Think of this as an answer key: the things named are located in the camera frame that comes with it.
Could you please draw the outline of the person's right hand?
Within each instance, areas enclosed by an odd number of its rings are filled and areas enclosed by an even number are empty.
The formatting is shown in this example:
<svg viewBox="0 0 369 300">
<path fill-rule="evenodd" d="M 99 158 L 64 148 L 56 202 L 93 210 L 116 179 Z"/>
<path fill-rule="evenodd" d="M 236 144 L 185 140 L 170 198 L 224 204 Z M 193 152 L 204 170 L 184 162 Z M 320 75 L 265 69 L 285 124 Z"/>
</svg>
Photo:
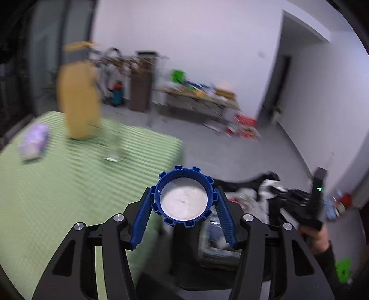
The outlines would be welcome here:
<svg viewBox="0 0 369 300">
<path fill-rule="evenodd" d="M 325 225 L 319 231 L 308 226 L 299 225 L 298 232 L 301 236 L 303 234 L 308 236 L 309 248 L 314 255 L 323 254 L 329 249 L 330 238 Z"/>
</svg>

